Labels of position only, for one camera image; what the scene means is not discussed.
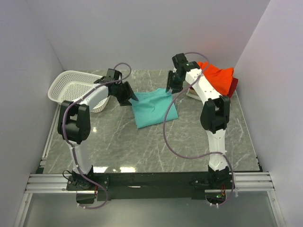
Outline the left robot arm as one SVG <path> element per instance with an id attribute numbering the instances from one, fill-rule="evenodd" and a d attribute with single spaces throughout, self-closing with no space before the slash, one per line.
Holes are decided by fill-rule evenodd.
<path id="1" fill-rule="evenodd" d="M 58 133 L 68 144 L 73 169 L 68 186 L 89 190 L 98 186 L 94 179 L 93 165 L 87 154 L 86 139 L 91 130 L 90 112 L 103 99 L 113 96 L 121 106 L 137 101 L 129 82 L 116 68 L 108 69 L 105 77 L 97 79 L 91 88 L 74 101 L 63 101 L 60 107 Z"/>

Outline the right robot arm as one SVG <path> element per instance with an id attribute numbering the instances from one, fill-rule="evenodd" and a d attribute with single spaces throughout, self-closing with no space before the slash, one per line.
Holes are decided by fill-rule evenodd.
<path id="1" fill-rule="evenodd" d="M 225 133 L 230 119 L 230 98 L 221 95 L 204 75 L 197 62 L 188 61 L 184 53 L 172 57 L 174 69 L 168 73 L 166 91 L 183 93 L 183 83 L 190 84 L 203 103 L 200 122 L 207 133 L 209 163 L 204 185 L 213 189 L 227 185 L 232 179 L 231 165 L 226 160 Z"/>

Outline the teal t-shirt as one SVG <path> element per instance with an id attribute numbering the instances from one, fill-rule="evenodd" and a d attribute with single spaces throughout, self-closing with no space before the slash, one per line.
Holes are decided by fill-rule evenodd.
<path id="1" fill-rule="evenodd" d="M 152 92 L 135 92 L 138 100 L 131 100 L 135 124 L 138 129 L 178 119 L 178 113 L 170 92 L 158 88 Z"/>

